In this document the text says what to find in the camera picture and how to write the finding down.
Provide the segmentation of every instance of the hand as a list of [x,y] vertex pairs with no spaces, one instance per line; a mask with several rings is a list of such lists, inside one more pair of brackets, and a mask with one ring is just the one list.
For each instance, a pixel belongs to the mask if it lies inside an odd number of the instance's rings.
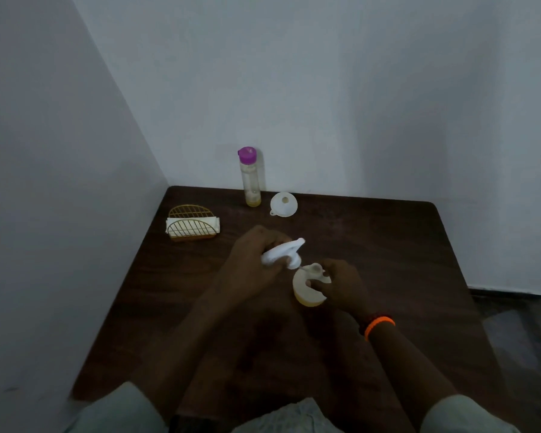
[[289,264],[289,258],[282,257],[266,267],[261,263],[261,255],[289,241],[292,239],[282,232],[255,226],[234,243],[216,276],[213,289],[221,293],[231,307],[260,293]]
[[326,271],[325,276],[331,277],[332,283],[310,279],[306,282],[309,287],[322,292],[331,304],[346,311],[358,322],[376,312],[376,306],[356,267],[344,260],[325,259],[319,263]]

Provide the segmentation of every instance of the gray floor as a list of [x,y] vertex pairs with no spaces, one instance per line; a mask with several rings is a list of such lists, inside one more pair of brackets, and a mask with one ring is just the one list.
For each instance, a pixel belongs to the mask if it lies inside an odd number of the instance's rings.
[[523,408],[522,433],[541,432],[541,298],[473,298],[509,393]]

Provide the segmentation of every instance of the wooden table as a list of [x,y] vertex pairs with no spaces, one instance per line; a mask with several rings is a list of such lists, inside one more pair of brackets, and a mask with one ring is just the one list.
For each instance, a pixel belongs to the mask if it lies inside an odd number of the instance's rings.
[[[75,383],[95,400],[119,386],[209,285],[234,241],[256,224],[304,237],[303,264],[352,262],[398,327],[462,392],[509,418],[509,399],[435,206],[426,202],[296,195],[297,213],[271,217],[272,193],[258,208],[243,191],[171,187]],[[214,239],[173,243],[170,208],[199,204],[220,217]],[[216,330],[179,412],[244,422],[304,397],[350,431],[412,428],[370,345],[345,313],[301,306],[293,272]]]

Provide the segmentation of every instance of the person's right hand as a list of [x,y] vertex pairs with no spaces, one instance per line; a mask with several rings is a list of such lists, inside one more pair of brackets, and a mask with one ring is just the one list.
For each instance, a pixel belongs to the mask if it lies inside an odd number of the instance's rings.
[[319,264],[326,271],[325,276],[331,277],[332,283],[310,279],[306,282],[309,287],[322,292],[328,302],[359,322],[377,311],[356,267],[344,260],[324,259]]

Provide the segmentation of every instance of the white wall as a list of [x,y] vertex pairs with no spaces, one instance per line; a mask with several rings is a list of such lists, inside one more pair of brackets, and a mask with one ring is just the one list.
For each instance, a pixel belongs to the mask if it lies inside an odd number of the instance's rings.
[[166,187],[72,0],[0,0],[0,432],[68,422]]
[[541,0],[74,0],[170,184],[432,201],[541,293]]

